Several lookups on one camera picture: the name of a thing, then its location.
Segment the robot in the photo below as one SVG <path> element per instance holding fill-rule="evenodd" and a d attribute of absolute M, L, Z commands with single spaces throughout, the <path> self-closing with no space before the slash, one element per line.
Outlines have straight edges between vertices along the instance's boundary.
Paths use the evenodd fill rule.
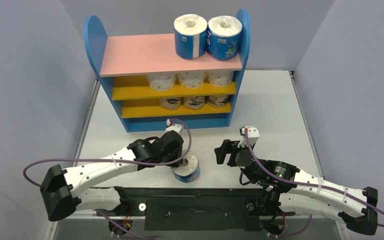
<path fill-rule="evenodd" d="M 168 120 L 165 133 L 161 137 L 137 139 L 120 151 L 104 157 L 103 159 L 107 162 L 79 164 L 64 169 L 60 165 L 49 168 L 40 185 L 49 221 L 65 219 L 80 210 L 96 210 L 98 213 L 105 212 L 109 216 L 145 216 L 146 222 L 150 222 L 148 217 L 152 216 L 148 211 L 151 209 L 149 206 L 146 207 L 143 197 L 139 199 L 140 197 L 123 187 L 101 188 L 95 186 L 122 174 L 151 168 L 153 164 L 169 164 L 169 167 L 179 167 L 181 161 L 173 161 L 182 155 L 184 140 L 181 133 L 183 130 L 183 125 L 173 124 Z M 375 188 L 349 188 L 326 181 L 322 177 L 313 176 L 286 162 L 258 159 L 251 151 L 260 137 L 258 129 L 253 125 L 246 125 L 240 128 L 240 135 L 242 140 L 224 140 L 222 145 L 214 150 L 216 162 L 219 165 L 224 164 L 226 155 L 230 154 L 227 165 L 238 168 L 239 182 L 242 185 L 255 184 L 262 188 L 258 191 L 226 189 L 229 196 L 234 193 L 239 193 L 239 195 L 231 197 L 235 201 L 233 213 L 223 212 L 220 215 L 220 221 L 230 221 L 232 226 L 244 228 L 246 231 L 263 229 L 273 234 L 280 234 L 282 232 L 282 229 L 279 229 L 280 224 L 273 223 L 275 217 L 305 213 L 345 223 L 349 230 L 359 234 L 374 235 L 376 233 L 377 212 L 363 204 L 377 205 L 378 191 Z M 141 162 L 144 165 L 119 162 L 119 160 Z M 248 182 L 242 182 L 243 175 L 248 178 Z M 201 189 L 196 197 L 203 195 L 208 190 L 210 189 Z M 159 199 L 163 201 L 167 199 L 167 203 L 175 199 L 170 196 L 166 197 L 159 196 Z M 139 206 L 140 211 L 133 211 L 133 206 L 136 205 Z M 195 207 L 192 211 L 199 212 L 197 209 Z M 232 217 L 229 219 L 235 214 L 238 216 L 236 219 Z M 174 215 L 174 211 L 172 213 L 168 211 L 162 217 L 169 218 L 170 215 Z M 272 218 L 263 221 L 261 216 Z M 174 230 L 173 228 L 187 230 L 179 225 L 181 221 L 177 220 L 173 224 L 179 227 L 171 226 L 170 230 Z M 229 224 L 226 223 L 223 227 L 215 226 L 211 229 L 206 225 L 203 230 L 229 228 L 226 225 Z M 110 222 L 109 228 L 114 230 L 115 226 Z M 118 231 L 117 233 L 123 235 L 126 232 Z"/>

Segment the yellow shelf board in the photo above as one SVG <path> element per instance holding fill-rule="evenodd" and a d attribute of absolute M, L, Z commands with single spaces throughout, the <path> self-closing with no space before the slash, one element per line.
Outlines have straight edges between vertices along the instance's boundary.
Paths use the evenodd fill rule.
<path fill-rule="evenodd" d="M 197 115 L 197 114 L 221 114 L 230 113 L 231 105 L 227 103 L 224 107 L 213 107 L 208 103 L 197 110 L 190 109 L 185 105 L 181 105 L 176 110 L 168 110 L 160 106 L 157 98 L 140 99 L 140 100 L 125 100 L 121 110 L 121 117 L 129 118 L 149 118 L 161 116 L 177 116 L 177 115 Z"/>
<path fill-rule="evenodd" d="M 207 80 L 197 88 L 187 88 L 176 81 L 168 91 L 156 91 L 150 87 L 145 75 L 119 76 L 115 78 L 112 100 L 137 100 L 152 98 L 171 98 L 188 96 L 233 95 L 236 94 L 235 83 L 225 87 L 214 86 Z"/>

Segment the cartoon print on roll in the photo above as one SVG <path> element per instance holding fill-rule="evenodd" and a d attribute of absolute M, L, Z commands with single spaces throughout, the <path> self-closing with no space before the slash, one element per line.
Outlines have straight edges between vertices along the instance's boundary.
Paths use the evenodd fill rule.
<path fill-rule="evenodd" d="M 206 96 L 206 100 L 213 105 L 217 105 L 217 98 L 215 96 Z"/>
<path fill-rule="evenodd" d="M 203 104 L 203 102 L 204 102 L 204 97 L 203 97 L 203 96 L 196 96 L 195 98 L 191 98 L 190 100 L 191 100 L 192 102 L 189 102 L 189 105 L 192 105 L 192 106 L 198 106 L 198 105 Z"/>
<path fill-rule="evenodd" d="M 167 98 L 167 103 L 169 104 L 178 104 L 178 101 L 180 100 L 179 98 Z"/>
<path fill-rule="evenodd" d="M 222 101 L 219 101 L 218 103 L 227 104 L 228 102 L 229 102 L 229 97 L 226 97 L 225 99 L 223 99 Z"/>

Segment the gray wall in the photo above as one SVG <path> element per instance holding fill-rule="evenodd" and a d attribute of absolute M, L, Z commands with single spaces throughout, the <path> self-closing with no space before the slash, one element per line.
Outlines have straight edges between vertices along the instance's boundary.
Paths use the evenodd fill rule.
<path fill-rule="evenodd" d="M 326 179 L 377 188 L 384 210 L 384 1 L 336 0 L 295 79 Z"/>
<path fill-rule="evenodd" d="M 59 0 L 0 1 L 0 240 L 42 239 L 45 208 L 22 170 L 74 156 L 94 81 Z M 29 173 L 41 182 L 47 167 Z"/>
<path fill-rule="evenodd" d="M 110 36 L 172 33 L 183 14 L 209 20 L 248 9 L 252 26 L 249 69 L 294 70 L 334 0 L 61 0 L 83 36 L 97 15 Z"/>

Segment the shelf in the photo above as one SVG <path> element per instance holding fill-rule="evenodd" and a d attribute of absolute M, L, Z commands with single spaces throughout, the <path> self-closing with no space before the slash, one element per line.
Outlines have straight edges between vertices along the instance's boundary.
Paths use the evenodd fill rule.
<path fill-rule="evenodd" d="M 100 76 L 117 77 L 213 70 L 242 70 L 239 54 L 227 61 L 215 60 L 208 53 L 196 59 L 187 60 L 176 54 L 173 33 L 109 36 Z"/>
<path fill-rule="evenodd" d="M 233 95 L 236 94 L 235 83 L 229 86 L 218 87 L 210 84 L 207 80 L 197 88 L 186 88 L 179 81 L 168 91 L 156 91 L 150 87 L 144 75 L 119 76 L 115 78 L 112 90 L 112 100 L 135 100 L 150 98 L 169 98 L 187 96 L 209 96 L 209 95 Z"/>
<path fill-rule="evenodd" d="M 204 106 L 202 106 L 198 110 L 190 109 L 182 104 L 176 110 L 168 110 L 160 106 L 158 98 L 152 98 L 123 101 L 121 117 L 124 119 L 128 119 L 178 115 L 221 114 L 230 112 L 230 103 L 228 103 L 224 107 L 212 107 L 207 103 L 204 103 Z"/>

